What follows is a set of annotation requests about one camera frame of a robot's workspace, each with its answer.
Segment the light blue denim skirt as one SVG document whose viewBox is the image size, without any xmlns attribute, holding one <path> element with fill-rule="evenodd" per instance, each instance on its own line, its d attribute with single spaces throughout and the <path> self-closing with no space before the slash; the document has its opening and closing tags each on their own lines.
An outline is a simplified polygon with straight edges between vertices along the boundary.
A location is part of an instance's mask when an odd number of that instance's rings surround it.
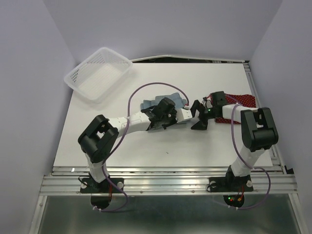
<svg viewBox="0 0 312 234">
<path fill-rule="evenodd" d="M 141 112 L 147 117 L 154 114 L 157 117 L 162 117 L 168 114 L 176 115 L 176 110 L 188 106 L 187 99 L 182 98 L 178 92 L 171 95 L 156 96 L 152 100 L 144 100 L 140 104 Z"/>
</svg>

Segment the red polka dot skirt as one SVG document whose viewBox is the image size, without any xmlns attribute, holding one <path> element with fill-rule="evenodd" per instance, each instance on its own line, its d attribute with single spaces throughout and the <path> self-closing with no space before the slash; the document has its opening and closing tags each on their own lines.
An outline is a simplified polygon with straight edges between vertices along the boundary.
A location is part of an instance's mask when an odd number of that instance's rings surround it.
<svg viewBox="0 0 312 234">
<path fill-rule="evenodd" d="M 256 108 L 256 100 L 255 97 L 249 94 L 244 95 L 233 95 L 233 94 L 225 94 L 226 100 L 229 104 L 240 103 L 240 105 L 249 108 Z M 231 124 L 230 118 L 217 118 L 215 119 L 215 123 L 224 123 Z"/>
</svg>

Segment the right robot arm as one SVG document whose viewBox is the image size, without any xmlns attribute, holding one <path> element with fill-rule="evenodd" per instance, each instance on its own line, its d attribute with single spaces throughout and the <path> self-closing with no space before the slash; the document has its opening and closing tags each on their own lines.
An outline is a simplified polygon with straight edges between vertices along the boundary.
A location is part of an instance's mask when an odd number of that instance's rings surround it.
<svg viewBox="0 0 312 234">
<path fill-rule="evenodd" d="M 191 113 L 199 121 L 191 127 L 193 130 L 207 130 L 210 119 L 228 119 L 231 128 L 240 123 L 242 148 L 234 146 L 236 160 L 228 167 L 224 177 L 211 177 L 208 192 L 253 191 L 251 171 L 260 156 L 278 142 L 278 132 L 267 107 L 255 108 L 244 106 L 242 101 L 223 91 L 210 94 L 203 102 L 195 100 Z"/>
</svg>

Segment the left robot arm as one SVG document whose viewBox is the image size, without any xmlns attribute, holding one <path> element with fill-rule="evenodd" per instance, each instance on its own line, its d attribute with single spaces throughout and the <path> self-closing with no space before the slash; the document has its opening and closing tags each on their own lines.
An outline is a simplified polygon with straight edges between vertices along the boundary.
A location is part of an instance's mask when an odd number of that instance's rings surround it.
<svg viewBox="0 0 312 234">
<path fill-rule="evenodd" d="M 118 138 L 123 140 L 130 133 L 174 125 L 176 114 L 175 103 L 165 97 L 158 105 L 143 109 L 129 117 L 96 116 L 78 137 L 78 143 L 86 155 L 90 168 L 92 187 L 97 192 L 104 192 L 108 188 L 106 160 L 121 144 L 121 142 L 115 144 Z"/>
</svg>

